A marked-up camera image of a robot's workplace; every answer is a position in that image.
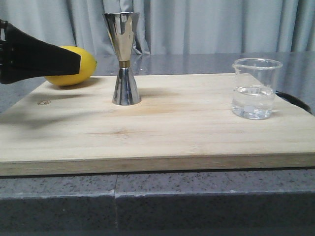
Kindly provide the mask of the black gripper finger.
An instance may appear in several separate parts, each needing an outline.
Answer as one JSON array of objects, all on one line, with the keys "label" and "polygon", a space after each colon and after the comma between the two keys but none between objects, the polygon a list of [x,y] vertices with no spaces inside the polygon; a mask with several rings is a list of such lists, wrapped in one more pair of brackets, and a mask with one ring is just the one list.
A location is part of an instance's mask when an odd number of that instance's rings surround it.
[{"label": "black gripper finger", "polygon": [[81,56],[70,50],[38,40],[10,23],[1,23],[0,83],[75,75],[79,73]]}]

